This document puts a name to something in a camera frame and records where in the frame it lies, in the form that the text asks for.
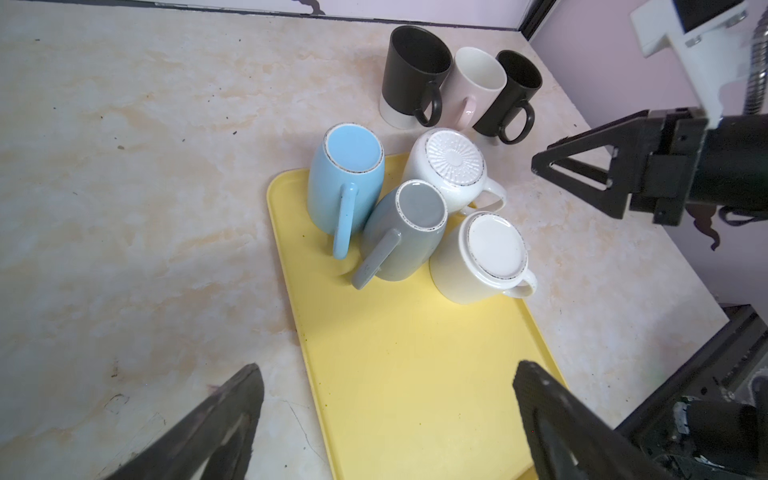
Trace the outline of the light blue mug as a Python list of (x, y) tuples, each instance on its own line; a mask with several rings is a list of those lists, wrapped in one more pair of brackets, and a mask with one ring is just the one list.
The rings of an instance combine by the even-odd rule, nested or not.
[(312, 222), (333, 237), (332, 255), (344, 259), (351, 237), (365, 225), (382, 190), (381, 142), (356, 123), (330, 128), (309, 171), (307, 208)]

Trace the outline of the pale pink mug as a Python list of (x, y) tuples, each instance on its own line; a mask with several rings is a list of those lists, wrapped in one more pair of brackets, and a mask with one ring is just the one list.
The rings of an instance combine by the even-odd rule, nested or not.
[(489, 53), (461, 47), (443, 82), (440, 128), (464, 131), (485, 114), (507, 84), (507, 74)]

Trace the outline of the black mug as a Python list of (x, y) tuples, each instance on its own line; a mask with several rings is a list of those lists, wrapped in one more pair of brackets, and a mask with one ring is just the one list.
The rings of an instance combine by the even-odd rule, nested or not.
[[(516, 51), (502, 50), (496, 60), (506, 73), (507, 84), (473, 129), (486, 137), (497, 137), (506, 145), (515, 145), (522, 142), (534, 126), (536, 114), (531, 99), (542, 87), (543, 79), (534, 63)], [(522, 131), (510, 139), (506, 128), (521, 111), (525, 112), (525, 124)]]

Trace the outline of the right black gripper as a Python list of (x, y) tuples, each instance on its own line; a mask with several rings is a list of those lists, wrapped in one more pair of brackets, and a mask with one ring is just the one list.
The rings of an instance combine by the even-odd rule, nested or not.
[[(531, 171), (614, 219), (629, 209), (663, 226), (681, 223), (708, 120), (699, 108), (642, 110), (565, 137), (537, 153)], [(576, 154), (610, 146), (609, 166)]]

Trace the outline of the grey mug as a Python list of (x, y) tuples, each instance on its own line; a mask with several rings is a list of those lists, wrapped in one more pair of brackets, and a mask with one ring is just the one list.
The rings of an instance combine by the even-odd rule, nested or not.
[(362, 263), (352, 285), (363, 289), (373, 278), (402, 281), (436, 250), (447, 225), (445, 199), (432, 184), (407, 180), (375, 206), (363, 229)]

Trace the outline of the cream white mug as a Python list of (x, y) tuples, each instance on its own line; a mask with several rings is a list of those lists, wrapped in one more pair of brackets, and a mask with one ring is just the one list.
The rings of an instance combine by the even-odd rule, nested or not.
[(538, 280), (519, 230), (504, 217), (477, 211), (447, 234), (429, 261), (433, 283), (448, 300), (468, 305), (494, 296), (526, 298)]

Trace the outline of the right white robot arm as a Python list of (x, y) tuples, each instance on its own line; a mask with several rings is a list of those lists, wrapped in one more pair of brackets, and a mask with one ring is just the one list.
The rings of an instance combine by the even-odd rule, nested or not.
[[(767, 217), (767, 118), (710, 127), (691, 108), (644, 110), (549, 145), (531, 168), (610, 217), (630, 210), (676, 226), (690, 214), (714, 237), (714, 217), (731, 226)], [(617, 428), (621, 449), (656, 475), (767, 475), (767, 325), (748, 305), (727, 315)]]

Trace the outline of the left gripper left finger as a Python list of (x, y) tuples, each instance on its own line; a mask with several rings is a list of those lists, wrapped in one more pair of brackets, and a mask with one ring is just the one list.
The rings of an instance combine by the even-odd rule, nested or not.
[(259, 366), (247, 364), (111, 479), (243, 479), (265, 396)]

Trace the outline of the yellow tray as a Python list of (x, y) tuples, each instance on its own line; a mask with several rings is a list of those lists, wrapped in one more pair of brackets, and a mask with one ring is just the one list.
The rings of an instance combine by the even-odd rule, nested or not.
[(359, 251), (333, 258), (307, 184), (281, 173), (267, 203), (333, 477), (534, 478), (513, 379), (523, 360), (559, 368), (525, 302), (455, 304), (427, 267), (355, 289)]

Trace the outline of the black base frame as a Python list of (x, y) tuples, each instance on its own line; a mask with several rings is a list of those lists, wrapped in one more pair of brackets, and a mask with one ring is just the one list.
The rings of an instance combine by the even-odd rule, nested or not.
[(674, 479), (767, 476), (767, 324), (750, 305), (617, 427)]

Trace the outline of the dark green white-bottom mug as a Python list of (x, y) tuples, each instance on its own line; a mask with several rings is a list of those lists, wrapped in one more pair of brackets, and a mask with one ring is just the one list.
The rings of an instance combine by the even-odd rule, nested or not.
[(441, 120), (440, 87), (453, 64), (448, 46), (435, 34), (402, 25), (390, 35), (379, 111), (398, 129), (434, 127)]

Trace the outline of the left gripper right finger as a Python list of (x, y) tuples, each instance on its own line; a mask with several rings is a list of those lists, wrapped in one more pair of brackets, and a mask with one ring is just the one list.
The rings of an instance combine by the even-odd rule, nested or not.
[(669, 479), (539, 364), (518, 364), (513, 388), (540, 479)]

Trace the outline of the white ribbed-bottom mug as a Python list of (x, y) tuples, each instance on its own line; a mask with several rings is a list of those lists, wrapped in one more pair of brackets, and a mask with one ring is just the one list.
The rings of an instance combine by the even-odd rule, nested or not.
[(449, 214), (498, 212), (507, 203), (505, 188), (488, 177), (479, 148), (465, 135), (449, 128), (431, 129), (417, 138), (401, 181), (413, 179), (436, 187)]

